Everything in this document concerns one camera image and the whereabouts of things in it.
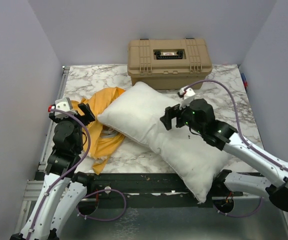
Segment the orange Mickey Mouse pillowcase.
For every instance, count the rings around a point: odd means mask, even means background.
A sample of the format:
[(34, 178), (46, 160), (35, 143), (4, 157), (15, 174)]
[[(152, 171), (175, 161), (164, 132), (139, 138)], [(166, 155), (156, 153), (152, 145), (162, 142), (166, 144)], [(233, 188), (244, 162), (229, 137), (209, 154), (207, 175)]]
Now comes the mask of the orange Mickey Mouse pillowcase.
[[(119, 87), (107, 87), (96, 92), (91, 98), (82, 98), (80, 102), (72, 100), (71, 104), (74, 110), (80, 115), (83, 112), (78, 108), (78, 104), (88, 104), (95, 117), (102, 114), (106, 108), (125, 92)], [(111, 155), (122, 144), (125, 136), (114, 129), (103, 125), (95, 120), (87, 125), (90, 133), (91, 145), (88, 156), (95, 159), (92, 170), (99, 175), (109, 161)]]

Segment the white pillow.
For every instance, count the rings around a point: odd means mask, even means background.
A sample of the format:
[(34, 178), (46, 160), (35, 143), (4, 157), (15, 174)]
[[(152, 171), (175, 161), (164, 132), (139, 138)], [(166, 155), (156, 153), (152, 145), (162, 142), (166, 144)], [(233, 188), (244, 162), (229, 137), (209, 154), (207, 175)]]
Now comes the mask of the white pillow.
[(204, 203), (214, 177), (231, 155), (208, 145), (187, 127), (166, 130), (160, 118), (167, 107), (177, 104), (177, 100), (138, 82), (115, 99), (97, 120), (160, 155), (194, 197)]

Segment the tan plastic toolbox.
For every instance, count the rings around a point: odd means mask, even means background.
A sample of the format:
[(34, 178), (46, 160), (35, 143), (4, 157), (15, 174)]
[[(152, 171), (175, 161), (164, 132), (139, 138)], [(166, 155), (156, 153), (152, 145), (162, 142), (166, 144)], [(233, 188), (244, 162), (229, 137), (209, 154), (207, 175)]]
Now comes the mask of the tan plastic toolbox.
[(178, 90), (204, 80), (213, 70), (202, 38), (138, 39), (128, 44), (127, 73), (131, 84), (154, 90)]

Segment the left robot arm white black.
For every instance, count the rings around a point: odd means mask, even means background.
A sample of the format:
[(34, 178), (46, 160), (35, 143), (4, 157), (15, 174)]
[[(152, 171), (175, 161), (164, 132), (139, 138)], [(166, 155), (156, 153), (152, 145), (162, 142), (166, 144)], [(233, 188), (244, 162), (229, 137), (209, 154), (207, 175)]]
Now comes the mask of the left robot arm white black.
[(79, 201), (95, 190), (87, 174), (75, 173), (91, 148), (87, 125), (96, 118), (90, 106), (80, 103), (74, 110), (65, 97), (56, 100), (48, 111), (56, 123), (54, 146), (36, 204), (24, 227), (10, 237), (12, 240), (58, 240)]

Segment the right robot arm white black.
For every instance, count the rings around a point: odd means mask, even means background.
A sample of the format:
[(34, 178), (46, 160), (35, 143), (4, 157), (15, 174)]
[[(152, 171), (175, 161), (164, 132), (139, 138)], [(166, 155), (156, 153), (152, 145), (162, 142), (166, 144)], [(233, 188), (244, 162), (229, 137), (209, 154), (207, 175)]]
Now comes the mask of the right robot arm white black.
[(210, 146), (231, 154), (257, 170), (261, 177), (228, 171), (225, 178), (214, 182), (213, 189), (224, 196), (228, 192), (245, 192), (267, 198), (278, 209), (288, 212), (288, 162), (279, 159), (246, 139), (230, 124), (217, 120), (213, 107), (204, 99), (192, 100), (165, 108), (160, 121), (166, 130), (187, 126)]

